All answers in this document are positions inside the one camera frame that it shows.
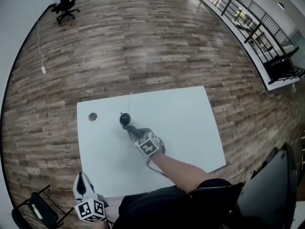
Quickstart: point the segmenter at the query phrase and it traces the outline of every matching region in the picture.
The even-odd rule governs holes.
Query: black chair
[[[20,229],[32,229],[32,227],[27,223],[27,221],[24,219],[24,217],[18,210],[18,208],[20,208],[23,205],[28,205],[30,211],[33,213],[37,221],[40,221],[48,229],[56,229],[62,226],[63,225],[62,221],[72,212],[72,210],[74,210],[74,208],[71,208],[68,213],[65,213],[57,204],[55,204],[55,202],[44,192],[44,190],[48,189],[49,187],[50,185],[40,190],[38,193],[33,192],[29,199],[25,200],[23,203],[21,203],[11,211],[11,216],[15,224]],[[59,208],[62,213],[64,213],[64,216],[60,220],[58,220],[57,213],[39,195],[41,192],[43,192],[49,198],[49,200],[57,208]]]
[[[79,9],[75,10],[69,10],[75,5],[75,0],[61,0],[60,4],[57,6],[54,6],[54,8],[51,10],[52,12],[59,13],[61,11],[61,15],[56,18],[58,21],[58,24],[61,25],[61,21],[66,16],[71,16],[73,19],[75,19],[74,15],[71,14],[74,11],[79,12]]]

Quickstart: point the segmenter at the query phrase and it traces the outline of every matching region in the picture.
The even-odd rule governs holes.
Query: ceiling light
[[[285,10],[284,4],[282,4],[281,2],[278,2],[277,4],[281,7],[282,10]]]

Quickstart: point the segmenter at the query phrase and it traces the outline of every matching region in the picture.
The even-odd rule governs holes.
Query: white table
[[[88,119],[91,112],[98,115],[94,123]],[[81,165],[95,192],[105,197],[118,197],[173,185],[146,167],[146,158],[119,123],[120,114],[125,112],[131,115],[135,127],[151,128],[164,141],[168,156],[206,172],[225,165],[223,147],[204,87],[82,102],[77,104]]]

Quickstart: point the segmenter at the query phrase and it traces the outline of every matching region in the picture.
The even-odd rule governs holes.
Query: person's arm
[[[202,182],[212,177],[200,168],[170,158],[161,152],[152,157],[152,161],[181,190],[188,193],[196,189]]]
[[[110,229],[109,223],[103,220],[92,224],[91,229]]]

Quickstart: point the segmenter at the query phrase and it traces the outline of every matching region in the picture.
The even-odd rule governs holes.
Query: black office chair
[[[60,220],[58,220],[57,213],[39,195],[41,192],[44,192],[44,190],[49,187],[50,185],[40,190],[38,193],[33,192],[29,199],[25,200],[23,203],[21,203],[11,211],[13,221],[20,229],[32,229],[32,227],[28,224],[28,222],[24,219],[24,217],[18,210],[18,208],[23,205],[28,205],[30,211],[32,212],[36,220],[40,221],[48,229],[56,229],[62,226],[62,221],[74,210],[74,208],[71,208],[68,213],[65,213],[57,204],[53,202],[53,200],[46,193],[44,193],[49,198],[49,200],[57,208],[59,208],[62,213],[64,213],[64,216]]]
[[[69,10],[75,5],[75,0],[61,0],[60,4],[57,6],[54,6],[54,8],[51,10],[52,12],[59,13],[61,11],[61,15],[56,18],[58,21],[58,24],[61,25],[61,21],[66,16],[71,16],[73,19],[75,19],[74,15],[71,14],[74,11],[79,12],[79,9],[75,10]]]

